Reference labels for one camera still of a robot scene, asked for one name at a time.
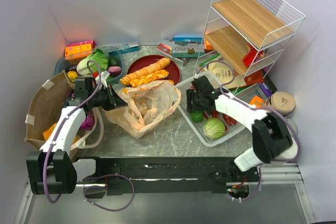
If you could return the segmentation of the yellow orange chips bag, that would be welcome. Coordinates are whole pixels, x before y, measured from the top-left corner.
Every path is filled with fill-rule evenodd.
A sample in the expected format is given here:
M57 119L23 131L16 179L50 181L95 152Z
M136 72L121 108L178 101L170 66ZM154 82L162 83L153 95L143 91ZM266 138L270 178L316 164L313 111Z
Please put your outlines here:
M47 141L50 138L50 136L51 136L52 132L54 131L56 125L57 125L57 123L54 123L48 130L43 132L43 137L44 137L45 141ZM75 144L79 139L80 139L79 135L76 135L72 143Z

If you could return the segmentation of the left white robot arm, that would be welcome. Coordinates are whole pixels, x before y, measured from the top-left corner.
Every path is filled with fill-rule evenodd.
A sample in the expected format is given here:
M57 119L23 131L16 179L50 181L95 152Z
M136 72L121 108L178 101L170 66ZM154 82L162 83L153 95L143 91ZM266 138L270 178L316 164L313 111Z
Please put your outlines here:
M95 158L71 161L73 140L89 111L99 107L110 111L125 106L126 103L102 74L96 78L76 79L75 88L66 93L60 118L51 136L26 159L33 194L48 198L52 194L71 194L77 182L93 175L97 170Z

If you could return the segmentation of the purple grape snack bag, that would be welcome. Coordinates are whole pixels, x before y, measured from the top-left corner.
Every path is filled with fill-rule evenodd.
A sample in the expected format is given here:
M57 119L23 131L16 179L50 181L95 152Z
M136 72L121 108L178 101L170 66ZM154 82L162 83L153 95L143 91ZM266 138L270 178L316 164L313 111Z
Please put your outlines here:
M94 112L91 110L88 112L84 122L81 124L80 129L91 130L95 124Z

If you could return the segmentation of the orange plastic grocery bag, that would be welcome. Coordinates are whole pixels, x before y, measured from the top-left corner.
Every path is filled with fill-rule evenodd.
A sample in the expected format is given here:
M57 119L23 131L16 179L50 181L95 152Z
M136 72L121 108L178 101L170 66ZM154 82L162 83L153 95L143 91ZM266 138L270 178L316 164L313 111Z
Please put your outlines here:
M127 106L106 111L106 118L134 138L141 138L180 105L182 93L167 80L157 80L136 88L124 88L118 96Z

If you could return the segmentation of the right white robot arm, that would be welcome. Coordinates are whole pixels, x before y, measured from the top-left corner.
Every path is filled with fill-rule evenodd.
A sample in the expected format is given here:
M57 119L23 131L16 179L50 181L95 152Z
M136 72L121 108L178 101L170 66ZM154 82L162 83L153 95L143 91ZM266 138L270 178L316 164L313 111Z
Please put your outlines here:
M252 133L252 147L234 159L241 172L271 161L287 162L296 158L299 145L292 127L276 110L257 108L235 97L221 87L214 88L206 76L191 81L186 91L189 112L217 111L242 124Z

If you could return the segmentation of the brown paper grocery bag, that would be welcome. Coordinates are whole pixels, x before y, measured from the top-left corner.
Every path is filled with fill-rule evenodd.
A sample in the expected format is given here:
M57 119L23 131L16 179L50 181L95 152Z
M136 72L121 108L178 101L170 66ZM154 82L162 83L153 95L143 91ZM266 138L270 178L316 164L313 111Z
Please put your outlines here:
M25 121L27 126L25 142L29 143L35 150L38 151L45 144L46 140L43 137L43 132L58 122L68 92L74 88L75 85L63 70L50 80L47 80L36 92L30 103ZM87 131L70 148L69 157L72 161L76 159L80 149L95 148L103 138L104 125L99 109L94 108L93 114L96 122L92 130ZM87 138L96 131L97 124L99 124L100 128L98 139L95 143L88 144Z

